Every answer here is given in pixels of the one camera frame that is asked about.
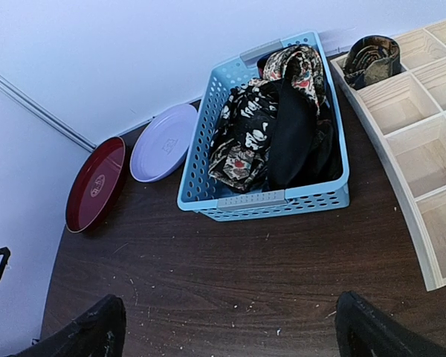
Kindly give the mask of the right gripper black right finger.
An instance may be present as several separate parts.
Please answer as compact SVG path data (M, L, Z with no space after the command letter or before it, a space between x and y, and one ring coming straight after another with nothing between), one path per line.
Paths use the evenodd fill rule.
M403 327L356 292L337 299L340 356L446 356L446 348Z

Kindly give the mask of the left aluminium frame post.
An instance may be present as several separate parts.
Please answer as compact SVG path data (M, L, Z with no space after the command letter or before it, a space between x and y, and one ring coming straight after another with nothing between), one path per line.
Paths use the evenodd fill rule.
M11 100L18 103L22 108L30 112L32 115L49 125L51 128L64 135L79 147L88 152L92 152L97 145L89 139L72 129L68 124L64 123L57 116L53 115L43 106L28 97L23 91L19 90L12 83L0 75L0 91L6 94Z

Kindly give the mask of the black skull pattern tie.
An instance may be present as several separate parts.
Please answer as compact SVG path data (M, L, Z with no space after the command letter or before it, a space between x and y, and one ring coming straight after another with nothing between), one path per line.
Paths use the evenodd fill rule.
M259 176L266 166L278 107L278 91L268 80L232 88L210 141L209 176L221 181Z

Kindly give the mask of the rolled dark patterned tie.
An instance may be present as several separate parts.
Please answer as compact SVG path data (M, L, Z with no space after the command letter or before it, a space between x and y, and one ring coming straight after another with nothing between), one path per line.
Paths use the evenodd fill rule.
M346 83L360 90L402 72L401 49L386 36L365 36L349 50L343 64Z

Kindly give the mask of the orange paisley patterned tie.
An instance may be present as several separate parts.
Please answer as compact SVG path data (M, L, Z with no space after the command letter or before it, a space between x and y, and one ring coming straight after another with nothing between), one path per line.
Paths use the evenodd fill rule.
M270 55L262 79L287 80L317 108L317 113L326 100L323 61L309 45L292 45Z

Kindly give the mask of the dark red round tray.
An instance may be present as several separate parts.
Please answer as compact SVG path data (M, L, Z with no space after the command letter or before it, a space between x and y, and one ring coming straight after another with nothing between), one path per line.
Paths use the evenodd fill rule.
M65 210L68 231L79 234L96 228L116 203L127 177L125 141L112 137L99 145L74 180Z

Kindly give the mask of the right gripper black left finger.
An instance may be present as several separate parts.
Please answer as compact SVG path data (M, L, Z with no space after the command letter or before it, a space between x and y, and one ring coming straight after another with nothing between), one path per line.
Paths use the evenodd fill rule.
M70 324L18 356L121 356L126 337L123 300L106 295Z

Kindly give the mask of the blue perforated plastic basket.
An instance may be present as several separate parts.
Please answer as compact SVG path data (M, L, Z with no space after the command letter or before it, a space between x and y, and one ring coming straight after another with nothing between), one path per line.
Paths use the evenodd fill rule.
M306 44L324 57L320 35L309 30L295 36L277 39L228 59L210 72L206 91L198 109L198 120L187 151L187 159L178 191L178 207L201 213L217 222L263 219L334 210L349 206L349 161L335 84L327 61L323 62L326 91L335 122L342 173L333 181L304 187L262 192L259 189L239 195L210 177L210 140L219 113L230 90L258 77L257 61L291 45Z

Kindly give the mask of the plain black tie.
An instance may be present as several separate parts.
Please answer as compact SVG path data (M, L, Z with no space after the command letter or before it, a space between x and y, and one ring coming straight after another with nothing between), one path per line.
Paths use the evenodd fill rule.
M343 165L333 108L325 102L318 109L286 80L271 85L277 90L279 105L262 189L282 190L340 178Z

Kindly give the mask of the wooden compartment organizer box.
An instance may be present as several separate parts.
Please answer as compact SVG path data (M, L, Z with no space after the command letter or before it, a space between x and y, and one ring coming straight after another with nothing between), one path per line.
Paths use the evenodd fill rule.
M424 284L446 286L446 19L396 37L402 71L360 90L331 61L401 207Z

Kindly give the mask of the lavender round plate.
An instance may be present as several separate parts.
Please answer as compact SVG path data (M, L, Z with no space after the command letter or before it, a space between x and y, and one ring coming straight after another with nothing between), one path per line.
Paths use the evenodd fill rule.
M156 116L137 139L129 163L139 182L159 181L173 173L187 155L198 112L178 104Z

